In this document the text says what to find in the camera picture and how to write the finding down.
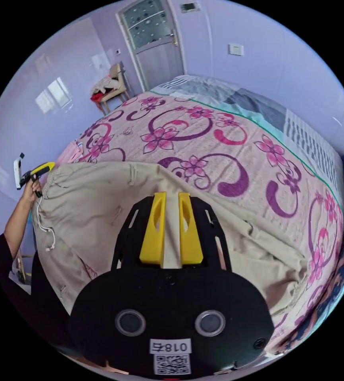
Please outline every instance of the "bed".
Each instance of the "bed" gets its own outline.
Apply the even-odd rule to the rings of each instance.
[[[158,163],[262,215],[303,253],[307,284],[289,312],[273,316],[269,356],[306,339],[337,303],[333,291],[339,297],[344,287],[344,163],[282,105],[236,85],[183,75],[126,101],[73,144],[79,154],[69,162]]]

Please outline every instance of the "number label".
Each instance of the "number label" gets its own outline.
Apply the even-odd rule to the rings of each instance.
[[[180,340],[150,340],[151,354],[190,354],[192,345],[190,339]]]

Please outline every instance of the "door frame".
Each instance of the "door frame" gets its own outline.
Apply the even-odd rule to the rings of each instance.
[[[178,41],[178,44],[179,44],[179,49],[180,49],[180,54],[181,54],[181,60],[182,60],[182,63],[183,63],[183,72],[184,74],[186,74],[186,64],[185,64],[185,54],[184,54],[184,48],[183,48],[183,43],[182,43],[182,39],[181,39],[181,32],[180,32],[180,26],[179,26],[179,23],[177,22],[177,15],[176,15],[176,12],[175,12],[175,9],[173,8],[172,6],[172,0],[165,0],[168,7],[169,7],[169,10],[170,10],[170,13],[171,13],[171,16],[173,18],[173,23],[174,23],[174,26],[175,26],[175,38],[177,39]],[[126,7],[124,7],[123,9],[126,9],[127,7],[130,7],[131,4],[128,4]],[[116,17],[116,20],[117,20],[117,23],[119,24],[119,28],[120,28],[120,31],[123,35],[123,38],[124,38],[124,41],[125,41],[125,44],[127,46],[127,49],[129,51],[129,55],[131,57],[131,61],[135,67],[135,71],[136,71],[136,75],[137,75],[137,78],[140,82],[140,86],[141,86],[141,89],[143,92],[145,92],[145,85],[144,85],[144,80],[143,80],[143,77],[141,75],[141,72],[140,72],[140,68],[139,68],[139,65],[137,63],[137,60],[132,52],[132,46],[131,46],[131,42],[129,40],[129,37],[127,36],[127,32],[125,31],[124,29],[124,25],[120,19],[120,15],[119,15],[119,12],[122,12],[123,9],[121,9],[120,11],[116,12],[115,14],[115,17]]]

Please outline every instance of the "drawstring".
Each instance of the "drawstring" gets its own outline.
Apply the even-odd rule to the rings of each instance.
[[[40,205],[41,205],[41,201],[42,201],[42,197],[40,198],[40,201],[37,203],[37,221],[38,221],[38,226],[40,227],[40,229],[46,233],[48,233],[49,231],[52,232],[52,235],[53,235],[53,243],[50,247],[47,247],[45,250],[46,251],[50,251],[50,250],[53,250],[54,247],[55,247],[55,244],[56,244],[56,235],[54,234],[54,230],[53,228],[51,227],[44,227],[42,224],[41,224],[41,221],[40,221],[40,214],[39,214],[39,209],[40,209]]]
[[[132,164],[129,165],[129,171],[130,171],[130,180],[128,182],[128,185],[134,185],[136,181],[136,167]]]

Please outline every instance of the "person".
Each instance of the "person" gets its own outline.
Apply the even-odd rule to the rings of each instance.
[[[99,369],[126,373],[111,368],[108,364],[106,367],[98,366],[77,352],[67,332],[69,315],[47,280],[37,251],[32,264],[31,294],[9,279],[9,272],[21,246],[29,213],[37,199],[36,191],[41,191],[38,179],[34,182],[29,180],[4,232],[0,235],[0,284],[10,302],[30,327],[61,353]]]

